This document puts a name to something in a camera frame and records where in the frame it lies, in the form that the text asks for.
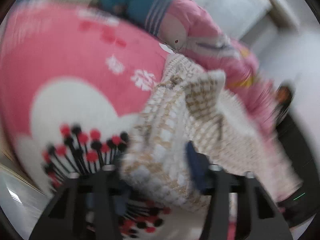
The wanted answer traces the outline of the black tufted headboard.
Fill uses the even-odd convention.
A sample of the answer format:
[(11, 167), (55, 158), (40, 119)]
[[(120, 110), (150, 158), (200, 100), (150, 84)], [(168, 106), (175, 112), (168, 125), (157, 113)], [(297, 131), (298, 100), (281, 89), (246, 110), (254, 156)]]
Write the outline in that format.
[(291, 166), (302, 180), (301, 187), (279, 203), (284, 208), (285, 220), (292, 228), (319, 211), (319, 176), (313, 152), (293, 117), (288, 114), (276, 130)]

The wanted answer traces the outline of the beige white houndstooth coat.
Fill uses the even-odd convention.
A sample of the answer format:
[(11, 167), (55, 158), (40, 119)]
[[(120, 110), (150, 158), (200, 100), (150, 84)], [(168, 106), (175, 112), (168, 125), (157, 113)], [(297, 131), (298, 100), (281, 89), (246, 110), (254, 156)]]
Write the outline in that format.
[(275, 201), (302, 181), (276, 138), (263, 139), (238, 98), (225, 90), (221, 70), (206, 72), (181, 54), (170, 55), (161, 82), (130, 132), (120, 174), (152, 200), (189, 212), (209, 204), (191, 180), (185, 146), (192, 141), (227, 172), (252, 171)]

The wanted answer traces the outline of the woman with long black hair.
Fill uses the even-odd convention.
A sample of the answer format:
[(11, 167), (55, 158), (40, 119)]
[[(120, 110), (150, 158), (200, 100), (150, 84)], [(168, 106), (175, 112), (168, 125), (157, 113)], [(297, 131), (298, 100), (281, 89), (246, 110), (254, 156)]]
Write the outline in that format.
[(275, 92), (277, 105), (275, 107), (276, 126), (278, 126), (287, 116), (290, 105), (295, 96), (295, 87), (291, 82), (283, 82)]

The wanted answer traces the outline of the pink and blue duvet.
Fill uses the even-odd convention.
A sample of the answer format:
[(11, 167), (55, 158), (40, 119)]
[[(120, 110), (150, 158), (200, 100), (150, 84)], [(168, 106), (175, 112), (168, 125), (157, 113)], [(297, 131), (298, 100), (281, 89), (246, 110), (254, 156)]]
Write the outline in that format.
[(237, 95), (264, 136), (273, 132), (276, 101), (259, 75), (256, 57), (229, 38), (193, 0), (98, 0), (99, 8), (123, 17), (206, 70), (225, 72), (225, 87)]

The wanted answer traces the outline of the pink floral bed blanket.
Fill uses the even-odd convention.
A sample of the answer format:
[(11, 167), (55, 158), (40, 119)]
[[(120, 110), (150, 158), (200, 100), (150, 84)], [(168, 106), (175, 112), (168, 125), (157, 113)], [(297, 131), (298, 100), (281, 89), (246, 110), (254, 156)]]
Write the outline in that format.
[(62, 172), (71, 150), (126, 131), (160, 82), (170, 49), (150, 35), (84, 6), (14, 5), (1, 38), (1, 111), (14, 151), (44, 193), (53, 145)]

